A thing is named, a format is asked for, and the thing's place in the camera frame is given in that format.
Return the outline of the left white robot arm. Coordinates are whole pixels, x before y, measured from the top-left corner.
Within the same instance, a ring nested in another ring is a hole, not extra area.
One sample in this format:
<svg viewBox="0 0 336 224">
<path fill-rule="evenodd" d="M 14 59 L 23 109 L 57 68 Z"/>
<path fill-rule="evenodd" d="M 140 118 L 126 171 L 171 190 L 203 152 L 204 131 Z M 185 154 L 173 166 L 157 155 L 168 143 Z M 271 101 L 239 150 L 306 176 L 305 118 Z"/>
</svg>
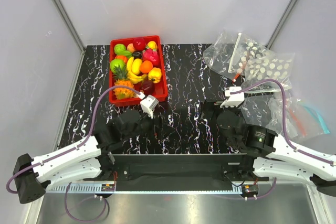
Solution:
<svg viewBox="0 0 336 224">
<path fill-rule="evenodd" d="M 60 185 L 77 180 L 107 180 L 114 172 L 113 152 L 129 138 L 155 136 L 160 119 L 128 109 L 84 139 L 42 156 L 24 154 L 13 176 L 19 202 L 27 204 Z"/>
</svg>

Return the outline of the polka dot zip bag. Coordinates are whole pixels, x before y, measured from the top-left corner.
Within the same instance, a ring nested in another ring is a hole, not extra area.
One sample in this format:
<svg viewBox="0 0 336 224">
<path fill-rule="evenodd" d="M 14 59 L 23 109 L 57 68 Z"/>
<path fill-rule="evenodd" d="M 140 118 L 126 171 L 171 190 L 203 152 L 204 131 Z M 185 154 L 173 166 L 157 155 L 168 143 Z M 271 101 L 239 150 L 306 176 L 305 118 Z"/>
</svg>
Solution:
<svg viewBox="0 0 336 224">
<path fill-rule="evenodd" d="M 290 76 L 294 59 L 294 53 L 274 52 L 247 35 L 238 33 L 228 62 L 228 72 L 235 77 L 245 77 L 242 88 L 273 79 L 280 82 L 284 90 L 289 90 L 292 88 Z"/>
</svg>

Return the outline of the toy pineapple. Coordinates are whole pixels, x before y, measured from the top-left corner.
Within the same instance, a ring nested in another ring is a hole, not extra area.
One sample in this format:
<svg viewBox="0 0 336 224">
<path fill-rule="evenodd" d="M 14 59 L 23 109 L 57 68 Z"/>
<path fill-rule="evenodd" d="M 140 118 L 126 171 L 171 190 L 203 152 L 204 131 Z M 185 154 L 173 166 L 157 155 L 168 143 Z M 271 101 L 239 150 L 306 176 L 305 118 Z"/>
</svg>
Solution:
<svg viewBox="0 0 336 224">
<path fill-rule="evenodd" d="M 134 85 L 128 77 L 128 70 L 126 66 L 115 66 L 113 69 L 114 85 L 121 86 L 121 88 L 115 88 L 114 95 L 117 100 L 129 99 L 134 97 Z"/>
</svg>

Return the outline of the yellow toy bell pepper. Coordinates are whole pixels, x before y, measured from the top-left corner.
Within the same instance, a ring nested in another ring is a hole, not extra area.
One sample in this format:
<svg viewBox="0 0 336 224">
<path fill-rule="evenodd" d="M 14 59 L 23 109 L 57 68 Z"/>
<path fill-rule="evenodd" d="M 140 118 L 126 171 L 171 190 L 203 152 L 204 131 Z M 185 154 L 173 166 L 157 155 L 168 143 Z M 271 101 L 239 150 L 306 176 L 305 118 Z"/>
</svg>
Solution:
<svg viewBox="0 0 336 224">
<path fill-rule="evenodd" d="M 152 81 L 154 84 L 157 84 L 161 81 L 162 71 L 160 68 L 152 68 L 148 73 L 148 80 Z"/>
</svg>

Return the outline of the dark red toy apple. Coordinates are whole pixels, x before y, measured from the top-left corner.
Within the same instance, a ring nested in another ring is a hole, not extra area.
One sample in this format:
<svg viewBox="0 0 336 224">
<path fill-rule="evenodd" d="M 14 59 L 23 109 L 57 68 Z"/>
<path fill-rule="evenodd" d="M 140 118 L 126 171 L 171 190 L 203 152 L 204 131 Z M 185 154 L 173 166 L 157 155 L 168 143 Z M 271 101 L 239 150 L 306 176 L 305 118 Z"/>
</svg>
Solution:
<svg viewBox="0 0 336 224">
<path fill-rule="evenodd" d="M 140 86 L 140 92 L 145 95 L 151 95 L 155 91 L 155 84 L 151 80 L 145 80 Z"/>
</svg>

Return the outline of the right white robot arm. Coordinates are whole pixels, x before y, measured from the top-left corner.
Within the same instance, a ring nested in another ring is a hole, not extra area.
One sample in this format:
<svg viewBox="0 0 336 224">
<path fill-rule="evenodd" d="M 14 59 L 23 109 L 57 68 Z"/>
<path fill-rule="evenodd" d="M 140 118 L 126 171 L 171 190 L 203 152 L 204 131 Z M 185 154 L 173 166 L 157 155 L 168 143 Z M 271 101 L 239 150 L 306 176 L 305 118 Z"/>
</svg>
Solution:
<svg viewBox="0 0 336 224">
<path fill-rule="evenodd" d="M 221 112 L 216 124 L 226 144 L 248 157 L 238 167 L 242 179 L 254 176 L 297 179 L 315 185 L 322 194 L 335 196 L 335 155 L 286 140 L 265 127 L 247 124 L 232 111 Z"/>
</svg>

